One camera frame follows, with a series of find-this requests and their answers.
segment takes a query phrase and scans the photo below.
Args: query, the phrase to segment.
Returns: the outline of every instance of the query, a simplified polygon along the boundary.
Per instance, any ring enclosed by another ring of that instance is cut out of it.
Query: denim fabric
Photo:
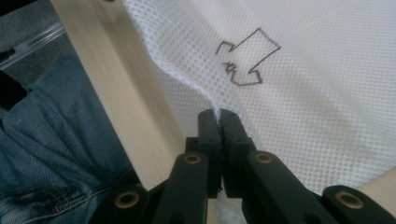
[[[87,223],[133,168],[78,58],[0,119],[0,223]]]

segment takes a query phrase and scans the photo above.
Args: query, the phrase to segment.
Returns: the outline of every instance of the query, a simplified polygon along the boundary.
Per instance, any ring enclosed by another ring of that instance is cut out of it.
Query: drawn outline
[[[256,74],[257,79],[259,80],[259,81],[257,81],[257,82],[245,83],[245,84],[240,84],[240,83],[235,82],[233,79],[234,79],[235,73],[236,73],[236,71],[235,71],[236,65],[235,65],[234,63],[223,63],[223,65],[226,65],[226,69],[225,69],[225,70],[226,70],[227,74],[230,75],[230,73],[232,73],[232,74],[231,74],[231,82],[232,82],[233,84],[237,85],[237,86],[250,86],[250,85],[256,85],[256,84],[262,84],[262,76],[261,76],[261,74],[260,74],[260,71],[255,70],[255,69],[256,69],[257,66],[259,66],[260,63],[264,62],[268,57],[270,57],[270,56],[273,55],[275,52],[277,52],[278,50],[280,50],[280,49],[281,49],[281,46],[278,45],[273,39],[271,39],[271,37],[269,37],[268,34],[266,34],[266,33],[262,30],[262,28],[258,28],[256,31],[254,31],[254,32],[253,32],[251,35],[249,35],[247,38],[245,38],[244,40],[242,40],[242,42],[240,42],[238,45],[235,45],[235,44],[233,44],[233,43],[230,43],[230,42],[227,42],[227,41],[223,40],[223,41],[220,43],[218,49],[216,50],[216,55],[217,55],[217,54],[219,53],[219,50],[221,49],[221,47],[222,47],[223,45],[228,45],[228,46],[230,46],[230,50],[228,51],[228,52],[230,53],[230,52],[234,51],[235,49],[237,49],[239,46],[241,46],[243,43],[245,43],[249,38],[251,38],[251,37],[252,37],[253,35],[255,35],[257,32],[260,32],[269,42],[271,42],[273,45],[275,45],[275,46],[276,46],[276,49],[273,50],[272,52],[270,52],[267,56],[265,56],[265,57],[262,58],[261,60],[259,60],[259,62],[256,63],[256,64],[255,64],[252,68],[250,68],[250,70],[248,71],[248,74],[249,74],[249,75],[251,75],[251,74]]]

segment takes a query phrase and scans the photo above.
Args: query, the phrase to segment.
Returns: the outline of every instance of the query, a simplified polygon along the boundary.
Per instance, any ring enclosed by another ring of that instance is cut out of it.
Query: clamp jaw
[[[220,110],[198,115],[198,137],[188,137],[167,181],[147,192],[141,185],[113,190],[91,223],[206,223],[208,198],[224,189],[241,198],[249,224],[396,223],[368,196],[345,186],[328,187],[322,196],[306,189],[274,154],[258,151],[241,120]]]

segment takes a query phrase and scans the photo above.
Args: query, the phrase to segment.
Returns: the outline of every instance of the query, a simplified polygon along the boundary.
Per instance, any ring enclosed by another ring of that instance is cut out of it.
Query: metal grommet
[[[268,154],[259,153],[256,155],[256,160],[261,163],[270,163],[270,162],[272,162],[273,158]]]
[[[188,155],[184,158],[184,162],[189,164],[195,164],[201,162],[201,157],[197,155]]]
[[[136,191],[126,191],[117,196],[114,204],[121,209],[130,208],[139,202],[139,194]]]
[[[360,198],[343,190],[335,193],[335,198],[341,204],[352,209],[361,209],[364,206],[364,203]]]

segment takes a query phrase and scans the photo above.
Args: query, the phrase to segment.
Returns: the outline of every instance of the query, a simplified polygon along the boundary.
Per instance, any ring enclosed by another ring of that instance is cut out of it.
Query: black marker drawing
[[[221,59],[227,74],[231,75],[233,84],[249,86],[262,83],[259,66],[280,48],[261,28],[258,28],[237,45],[222,41],[216,50],[216,55]]]

